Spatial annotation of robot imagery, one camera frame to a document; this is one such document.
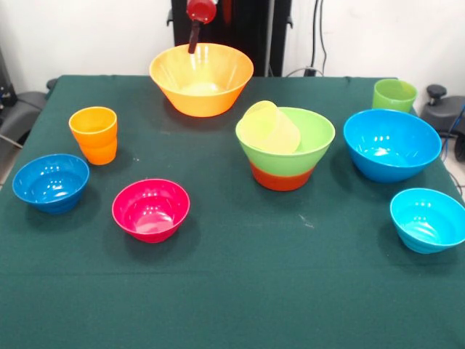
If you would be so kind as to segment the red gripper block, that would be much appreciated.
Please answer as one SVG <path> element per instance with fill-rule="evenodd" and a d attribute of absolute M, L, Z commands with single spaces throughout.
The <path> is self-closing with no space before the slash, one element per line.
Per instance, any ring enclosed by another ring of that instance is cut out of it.
<path fill-rule="evenodd" d="M 187 0 L 186 13 L 192 20 L 188 53 L 193 55 L 198 44 L 201 23 L 210 23 L 217 13 L 216 0 Z"/>

